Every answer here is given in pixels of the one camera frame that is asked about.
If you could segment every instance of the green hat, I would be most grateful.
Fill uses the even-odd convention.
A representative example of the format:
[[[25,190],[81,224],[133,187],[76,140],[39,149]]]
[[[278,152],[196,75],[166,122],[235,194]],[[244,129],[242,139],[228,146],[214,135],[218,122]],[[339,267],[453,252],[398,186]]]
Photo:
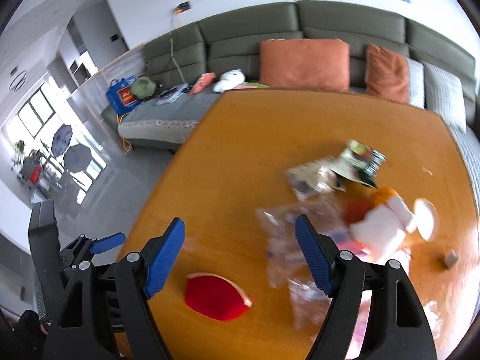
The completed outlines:
[[[144,99],[153,96],[155,89],[157,89],[157,84],[155,84],[149,77],[141,76],[131,85],[131,94],[138,99]]]

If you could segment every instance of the ceiling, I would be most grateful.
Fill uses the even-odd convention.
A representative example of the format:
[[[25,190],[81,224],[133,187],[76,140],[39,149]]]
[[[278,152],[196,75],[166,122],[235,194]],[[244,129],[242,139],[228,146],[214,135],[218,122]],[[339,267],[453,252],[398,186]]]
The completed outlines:
[[[23,0],[0,36],[0,126],[21,100],[9,91],[10,72],[46,67],[55,58],[60,40],[75,12],[104,0]],[[27,73],[25,86],[35,84]]]

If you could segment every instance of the blue shopping bag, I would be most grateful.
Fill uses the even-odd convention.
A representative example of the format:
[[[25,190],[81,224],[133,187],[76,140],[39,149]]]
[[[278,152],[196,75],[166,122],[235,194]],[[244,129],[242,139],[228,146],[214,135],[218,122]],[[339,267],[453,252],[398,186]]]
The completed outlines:
[[[110,104],[118,115],[128,114],[137,105],[141,103],[134,95],[131,94],[131,85],[135,81],[135,76],[127,79],[113,80],[110,83],[110,89],[106,93]]]

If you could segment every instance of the red label on bag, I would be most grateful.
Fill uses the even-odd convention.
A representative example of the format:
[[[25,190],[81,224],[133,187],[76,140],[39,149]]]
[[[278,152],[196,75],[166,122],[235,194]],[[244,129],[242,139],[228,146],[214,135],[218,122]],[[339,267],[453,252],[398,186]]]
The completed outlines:
[[[130,86],[120,89],[117,93],[122,104],[125,106],[136,100],[135,96],[131,94]]]

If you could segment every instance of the sofa backrest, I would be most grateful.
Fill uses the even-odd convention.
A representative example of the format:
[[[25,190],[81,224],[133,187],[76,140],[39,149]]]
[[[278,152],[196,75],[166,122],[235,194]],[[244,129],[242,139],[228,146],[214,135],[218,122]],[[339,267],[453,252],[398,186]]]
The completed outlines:
[[[309,39],[340,39],[350,45],[350,85],[365,88],[369,44],[409,56],[405,18],[397,13],[333,1],[297,2],[300,26]]]
[[[220,76],[242,69],[247,80],[260,77],[260,42],[302,38],[295,3],[256,5],[199,21],[208,50],[208,71]]]
[[[172,31],[175,60],[185,80],[193,85],[198,77],[206,73],[205,41],[197,23],[187,24]],[[145,74],[165,88],[182,83],[170,54],[170,36],[165,34],[143,47],[146,61]]]
[[[413,20],[406,21],[411,58],[442,68],[462,81],[466,122],[475,120],[475,58],[450,39]]]

